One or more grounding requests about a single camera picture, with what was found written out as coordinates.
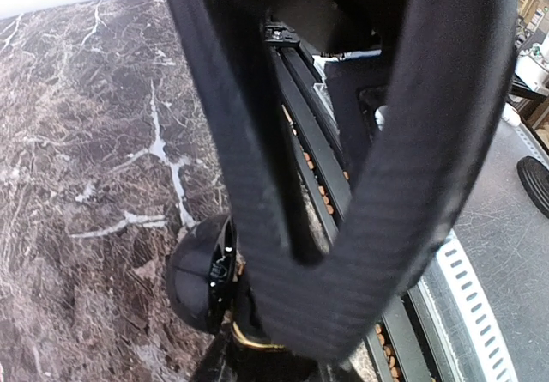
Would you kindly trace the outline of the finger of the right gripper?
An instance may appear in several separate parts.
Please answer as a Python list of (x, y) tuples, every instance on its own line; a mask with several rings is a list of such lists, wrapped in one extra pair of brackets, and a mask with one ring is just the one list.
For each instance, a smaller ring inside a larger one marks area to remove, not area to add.
[[(166, 0), (202, 101), (263, 328), (348, 356), (462, 211), (514, 70), (516, 0)], [(291, 160), (267, 19), (321, 53), (350, 203), (327, 255)]]

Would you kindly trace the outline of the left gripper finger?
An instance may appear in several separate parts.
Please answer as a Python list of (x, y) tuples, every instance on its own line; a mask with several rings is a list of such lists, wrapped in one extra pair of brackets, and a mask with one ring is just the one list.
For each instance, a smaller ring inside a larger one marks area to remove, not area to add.
[(243, 381), (244, 347), (232, 333), (230, 325), (222, 325), (220, 333), (208, 346), (190, 376), (190, 382)]

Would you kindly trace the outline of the black charging case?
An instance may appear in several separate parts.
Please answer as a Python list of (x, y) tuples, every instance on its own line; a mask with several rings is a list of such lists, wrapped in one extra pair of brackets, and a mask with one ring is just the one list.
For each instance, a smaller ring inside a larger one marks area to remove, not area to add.
[(179, 241), (167, 262), (166, 293), (176, 315), (196, 330), (215, 335), (228, 323), (245, 348), (286, 349), (262, 327), (229, 214), (210, 216)]

